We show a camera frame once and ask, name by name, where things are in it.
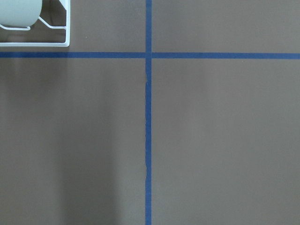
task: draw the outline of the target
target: white metal frame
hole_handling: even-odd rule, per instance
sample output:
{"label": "white metal frame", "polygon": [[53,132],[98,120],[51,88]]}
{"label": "white metal frame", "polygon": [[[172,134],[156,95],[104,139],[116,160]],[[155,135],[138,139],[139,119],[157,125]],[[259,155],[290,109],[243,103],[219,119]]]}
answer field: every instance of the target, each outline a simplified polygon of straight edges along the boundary
{"label": "white metal frame", "polygon": [[[41,21],[50,29],[65,29],[66,30],[66,41],[64,43],[42,43],[42,42],[2,42],[0,47],[68,47],[70,45],[70,22],[71,22],[71,0],[60,0],[67,12],[66,26],[51,26],[42,17],[38,17]],[[23,30],[28,31],[30,27],[26,28],[11,28],[5,27],[0,24],[0,28],[5,30]]]}

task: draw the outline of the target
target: white container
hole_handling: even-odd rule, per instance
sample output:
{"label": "white container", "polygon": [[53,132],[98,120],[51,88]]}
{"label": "white container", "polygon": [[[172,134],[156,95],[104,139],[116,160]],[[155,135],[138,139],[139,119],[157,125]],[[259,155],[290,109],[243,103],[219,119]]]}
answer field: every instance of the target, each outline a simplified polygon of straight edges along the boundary
{"label": "white container", "polygon": [[30,27],[41,14],[42,0],[0,0],[0,24]]}

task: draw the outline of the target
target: blue tape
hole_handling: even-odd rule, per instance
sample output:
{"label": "blue tape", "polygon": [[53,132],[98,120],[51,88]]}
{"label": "blue tape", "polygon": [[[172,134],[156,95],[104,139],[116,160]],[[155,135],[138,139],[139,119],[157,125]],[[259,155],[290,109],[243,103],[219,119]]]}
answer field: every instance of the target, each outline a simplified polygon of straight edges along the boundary
{"label": "blue tape", "polygon": [[270,59],[299,60],[300,53],[153,52],[154,59]]}
{"label": "blue tape", "polygon": [[146,0],[146,182],[145,182],[145,224],[152,224],[152,128],[151,128],[151,102],[152,102],[152,0]]}
{"label": "blue tape", "polygon": [[0,58],[144,59],[144,52],[0,52]]}
{"label": "blue tape", "polygon": [[[151,42],[149,31],[146,32],[146,42]],[[0,52],[0,58],[299,60],[300,53],[151,52],[151,44],[146,44],[146,52]]]}

